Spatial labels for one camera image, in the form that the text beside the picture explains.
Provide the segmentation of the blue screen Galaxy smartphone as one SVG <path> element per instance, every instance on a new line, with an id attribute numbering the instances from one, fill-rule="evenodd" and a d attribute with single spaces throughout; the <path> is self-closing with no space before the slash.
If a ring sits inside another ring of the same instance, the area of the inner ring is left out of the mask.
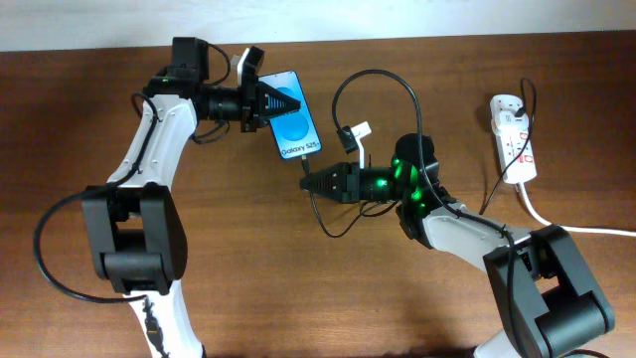
<path id="1" fill-rule="evenodd" d="M 270 123 L 280 157 L 291 160 L 319 152 L 321 140 L 297 74 L 288 71 L 267 75 L 260 80 L 300 102 L 299 110 L 275 117 Z"/>

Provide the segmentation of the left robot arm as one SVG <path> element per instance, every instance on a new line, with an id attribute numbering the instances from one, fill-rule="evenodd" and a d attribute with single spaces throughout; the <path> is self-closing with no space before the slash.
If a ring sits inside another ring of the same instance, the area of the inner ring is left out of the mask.
<path id="1" fill-rule="evenodd" d="M 81 201 L 96 274 L 132 307 L 154 357 L 206 354 L 183 295 L 188 245 L 171 195 L 186 143 L 202 120 L 237 121 L 241 131 L 253 132 L 300 108 L 260 80 L 258 47 L 239 57 L 235 87 L 211 83 L 209 47 L 174 38 L 171 64 L 141 92 L 140 124 L 124 159 Z"/>

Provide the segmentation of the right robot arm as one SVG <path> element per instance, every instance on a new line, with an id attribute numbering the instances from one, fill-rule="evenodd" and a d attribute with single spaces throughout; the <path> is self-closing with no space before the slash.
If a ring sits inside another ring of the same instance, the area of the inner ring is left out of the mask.
<path id="1" fill-rule="evenodd" d="M 614 329 L 613 309 L 566 229 L 474 214 L 440 185 L 438 169 L 431 138 L 411 133 L 388 167 L 340 162 L 299 186 L 341 204 L 393 202 L 408 238 L 488 275 L 502 329 L 474 357 L 564 357 Z"/>

